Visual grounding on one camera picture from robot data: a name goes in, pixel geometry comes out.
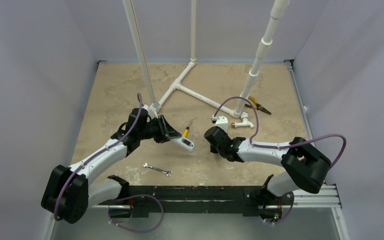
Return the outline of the white remote control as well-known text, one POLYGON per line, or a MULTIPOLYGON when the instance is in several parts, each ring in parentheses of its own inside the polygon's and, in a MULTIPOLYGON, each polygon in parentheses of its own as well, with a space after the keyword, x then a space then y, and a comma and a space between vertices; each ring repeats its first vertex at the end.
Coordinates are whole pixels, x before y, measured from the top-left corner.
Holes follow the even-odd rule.
POLYGON ((171 139, 172 142, 179 145, 180 147, 192 152, 195 149, 195 143, 187 137, 181 136, 171 139))

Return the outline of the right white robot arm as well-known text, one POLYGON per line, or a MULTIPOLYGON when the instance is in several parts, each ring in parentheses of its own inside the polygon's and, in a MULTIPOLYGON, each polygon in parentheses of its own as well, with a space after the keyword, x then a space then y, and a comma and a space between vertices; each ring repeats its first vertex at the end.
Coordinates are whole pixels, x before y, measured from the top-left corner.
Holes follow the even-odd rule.
POLYGON ((272 176, 261 189, 260 196, 268 204, 295 190, 318 194, 331 168, 331 160, 302 137, 291 142, 251 144, 245 137, 230 138, 218 126, 209 128, 204 138, 210 151, 229 162, 259 162, 284 168, 272 176))

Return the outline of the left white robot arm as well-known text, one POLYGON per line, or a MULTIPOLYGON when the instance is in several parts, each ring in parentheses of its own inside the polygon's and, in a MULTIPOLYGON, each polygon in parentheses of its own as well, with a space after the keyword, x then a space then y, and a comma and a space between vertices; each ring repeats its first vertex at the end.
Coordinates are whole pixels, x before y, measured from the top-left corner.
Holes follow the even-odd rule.
POLYGON ((74 224, 86 210, 112 200, 118 205, 129 199, 128 183, 117 176, 109 176, 103 183, 94 180, 115 163, 125 159, 141 141, 154 140, 157 144, 174 142, 188 151, 195 144, 175 130, 163 115, 150 116, 144 107, 132 109, 109 140, 85 159, 70 166, 58 165, 50 174, 40 205, 53 214, 56 221, 74 224))

